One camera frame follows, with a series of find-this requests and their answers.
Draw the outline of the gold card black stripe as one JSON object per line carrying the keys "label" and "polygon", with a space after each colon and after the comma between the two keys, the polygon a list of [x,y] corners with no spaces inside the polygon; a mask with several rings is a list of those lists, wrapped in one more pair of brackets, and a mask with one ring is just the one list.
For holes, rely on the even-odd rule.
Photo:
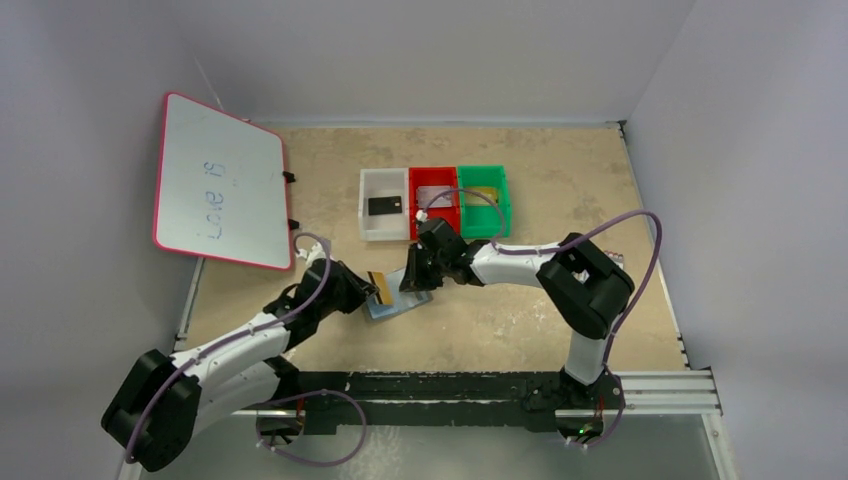
{"label": "gold card black stripe", "polygon": [[369,281],[375,286],[374,302],[377,305],[393,305],[394,300],[386,275],[382,272],[367,271]]}

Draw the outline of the grey leather card holder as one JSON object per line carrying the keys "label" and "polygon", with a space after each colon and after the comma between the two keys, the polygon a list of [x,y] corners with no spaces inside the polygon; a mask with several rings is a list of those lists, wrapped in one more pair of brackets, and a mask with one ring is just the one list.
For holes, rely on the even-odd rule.
{"label": "grey leather card holder", "polygon": [[397,269],[390,273],[382,272],[386,275],[394,304],[377,305],[374,302],[374,297],[369,298],[363,307],[365,316],[369,321],[378,322],[388,320],[418,308],[432,300],[432,294],[430,292],[400,292],[399,283],[403,272],[403,269]]}

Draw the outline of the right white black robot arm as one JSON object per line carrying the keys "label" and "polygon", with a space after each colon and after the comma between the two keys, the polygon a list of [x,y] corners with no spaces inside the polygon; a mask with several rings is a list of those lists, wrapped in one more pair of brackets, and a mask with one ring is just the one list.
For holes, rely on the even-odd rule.
{"label": "right white black robot arm", "polygon": [[632,278],[576,232],[559,243],[499,246],[467,241],[446,221],[434,218],[418,226],[399,290],[434,291],[446,278],[458,285],[544,290],[572,330],[563,372],[586,386],[604,372],[614,329],[635,291]]}

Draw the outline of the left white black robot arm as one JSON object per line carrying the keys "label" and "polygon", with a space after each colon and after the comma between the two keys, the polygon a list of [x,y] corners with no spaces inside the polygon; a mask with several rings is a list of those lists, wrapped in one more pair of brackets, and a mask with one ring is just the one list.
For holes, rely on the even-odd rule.
{"label": "left white black robot arm", "polygon": [[251,320],[189,350],[152,349],[133,364],[100,420],[128,463],[155,472],[203,429],[243,407],[292,393],[298,371],[283,353],[333,313],[352,313],[377,293],[343,262],[319,258]]}

